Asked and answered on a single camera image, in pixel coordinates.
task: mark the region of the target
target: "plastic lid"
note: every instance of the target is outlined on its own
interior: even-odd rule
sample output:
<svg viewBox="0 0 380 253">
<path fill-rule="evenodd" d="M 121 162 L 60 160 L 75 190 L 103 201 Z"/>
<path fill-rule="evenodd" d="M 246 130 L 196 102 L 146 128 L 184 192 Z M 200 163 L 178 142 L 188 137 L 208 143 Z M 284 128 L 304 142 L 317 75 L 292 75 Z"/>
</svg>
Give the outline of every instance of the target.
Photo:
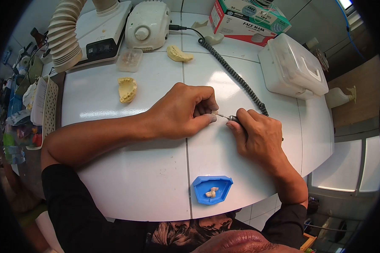
<svg viewBox="0 0 380 253">
<path fill-rule="evenodd" d="M 267 44 L 279 77 L 296 93 L 304 93 L 308 89 L 322 96 L 328 92 L 328 84 L 318 59 L 297 41 L 282 33 Z"/>
</svg>

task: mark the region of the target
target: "paper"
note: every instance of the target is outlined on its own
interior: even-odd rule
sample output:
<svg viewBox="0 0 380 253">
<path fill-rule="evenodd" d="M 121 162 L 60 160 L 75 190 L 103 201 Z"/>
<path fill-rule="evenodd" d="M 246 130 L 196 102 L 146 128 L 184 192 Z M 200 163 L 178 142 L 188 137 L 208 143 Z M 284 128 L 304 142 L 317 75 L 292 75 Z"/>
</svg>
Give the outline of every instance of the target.
<svg viewBox="0 0 380 253">
<path fill-rule="evenodd" d="M 5 120 L 5 122 L 6 124 L 9 124 L 9 125 L 25 124 L 26 122 L 30 120 L 29 119 L 30 114 L 31 114 L 30 110 L 21 110 L 11 115 L 10 117 L 8 117 Z"/>
<path fill-rule="evenodd" d="M 44 119 L 44 104 L 47 83 L 40 77 L 38 79 L 37 88 L 35 90 L 34 103 L 31 110 L 31 122 L 34 125 L 41 125 Z"/>
</svg>

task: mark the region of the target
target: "dental model teeth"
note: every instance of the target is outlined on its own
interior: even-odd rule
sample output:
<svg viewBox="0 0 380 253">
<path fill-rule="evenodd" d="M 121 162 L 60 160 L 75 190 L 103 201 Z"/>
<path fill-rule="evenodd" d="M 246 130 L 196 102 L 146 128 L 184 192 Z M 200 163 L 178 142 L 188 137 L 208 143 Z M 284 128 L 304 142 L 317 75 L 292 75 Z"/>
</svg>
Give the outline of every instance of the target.
<svg viewBox="0 0 380 253">
<path fill-rule="evenodd" d="M 118 93 L 121 103 L 129 103 L 137 94 L 137 82 L 132 77 L 118 78 Z"/>
<path fill-rule="evenodd" d="M 215 191 L 209 191 L 209 192 L 206 192 L 205 195 L 206 195 L 207 197 L 215 198 Z"/>
<path fill-rule="evenodd" d="M 175 45 L 168 46 L 166 51 L 167 56 L 175 62 L 188 62 L 194 58 L 194 56 L 191 53 L 183 53 Z"/>
</svg>

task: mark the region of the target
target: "plastic container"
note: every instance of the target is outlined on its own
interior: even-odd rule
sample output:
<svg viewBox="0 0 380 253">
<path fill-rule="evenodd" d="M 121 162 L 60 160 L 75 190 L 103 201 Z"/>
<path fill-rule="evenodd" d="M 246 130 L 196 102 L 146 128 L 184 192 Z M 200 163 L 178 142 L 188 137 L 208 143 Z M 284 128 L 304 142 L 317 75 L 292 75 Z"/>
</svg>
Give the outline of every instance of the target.
<svg viewBox="0 0 380 253">
<path fill-rule="evenodd" d="M 232 184 L 232 178 L 227 176 L 198 176 L 193 187 L 200 204 L 214 205 L 225 200 Z M 205 195 L 212 187 L 218 187 L 214 198 Z"/>
<path fill-rule="evenodd" d="M 328 108 L 334 108 L 346 104 L 349 101 L 355 101 L 356 104 L 356 86 L 346 89 L 351 95 L 346 95 L 339 87 L 330 89 L 329 92 L 325 94 L 325 101 L 327 102 Z"/>
<path fill-rule="evenodd" d="M 137 72 L 141 61 L 142 50 L 128 48 L 121 52 L 116 62 L 116 66 L 120 71 Z"/>
<path fill-rule="evenodd" d="M 259 52 L 266 88 L 271 92 L 308 100 L 328 92 L 318 59 L 290 38 L 280 34 Z"/>
</svg>

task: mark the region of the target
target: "hand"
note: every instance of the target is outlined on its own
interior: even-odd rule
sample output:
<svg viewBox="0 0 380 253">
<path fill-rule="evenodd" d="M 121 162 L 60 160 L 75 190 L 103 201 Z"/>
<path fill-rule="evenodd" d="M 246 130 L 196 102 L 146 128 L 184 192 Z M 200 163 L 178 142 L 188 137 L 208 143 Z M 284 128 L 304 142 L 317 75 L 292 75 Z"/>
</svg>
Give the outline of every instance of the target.
<svg viewBox="0 0 380 253">
<path fill-rule="evenodd" d="M 285 158 L 282 149 L 282 124 L 276 119 L 258 114 L 255 110 L 238 109 L 237 117 L 245 130 L 235 121 L 228 121 L 236 142 L 238 153 L 265 169 L 278 167 Z"/>
<path fill-rule="evenodd" d="M 177 83 L 145 114 L 158 138 L 181 139 L 217 121 L 212 110 L 218 110 L 212 87 Z"/>
</svg>

